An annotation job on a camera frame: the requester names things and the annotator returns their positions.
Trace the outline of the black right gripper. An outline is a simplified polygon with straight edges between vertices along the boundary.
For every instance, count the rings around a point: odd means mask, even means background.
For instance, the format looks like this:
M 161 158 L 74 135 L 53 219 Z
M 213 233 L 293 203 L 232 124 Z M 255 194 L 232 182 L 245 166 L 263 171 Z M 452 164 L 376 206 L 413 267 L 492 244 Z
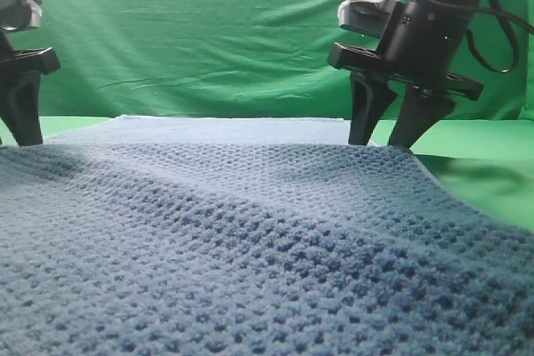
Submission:
M 452 59 L 466 33 L 467 20 L 454 12 L 439 12 L 426 3 L 409 1 L 394 11 L 374 50 L 334 43 L 328 63 L 350 73 L 352 94 L 348 144 L 366 145 L 377 123 L 396 100 L 388 80 L 408 83 L 388 144 L 411 148 L 423 134 L 454 111 L 455 102 L 442 93 L 457 93 L 471 101 L 483 84 L 450 73 Z

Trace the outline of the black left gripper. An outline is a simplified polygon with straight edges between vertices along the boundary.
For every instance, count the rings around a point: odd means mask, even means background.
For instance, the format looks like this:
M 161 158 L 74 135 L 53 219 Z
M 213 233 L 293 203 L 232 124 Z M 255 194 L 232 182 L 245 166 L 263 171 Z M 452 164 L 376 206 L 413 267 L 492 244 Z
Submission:
M 19 146 L 43 143 L 39 122 L 39 90 L 41 76 L 61 68 L 53 48 L 16 50 L 1 31 L 1 119 Z

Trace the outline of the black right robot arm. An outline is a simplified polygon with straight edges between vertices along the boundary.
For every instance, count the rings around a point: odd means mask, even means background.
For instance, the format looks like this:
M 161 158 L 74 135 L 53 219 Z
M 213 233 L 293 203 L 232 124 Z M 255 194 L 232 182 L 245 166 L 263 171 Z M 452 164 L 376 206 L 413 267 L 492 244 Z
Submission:
M 334 43 L 333 68 L 350 71 L 351 145 L 366 145 L 397 94 L 406 86 L 388 143 L 410 148 L 433 125 L 450 115 L 455 96 L 476 101 L 483 85 L 449 68 L 481 0 L 345 0 L 338 7 L 340 28 L 378 38 L 374 50 Z

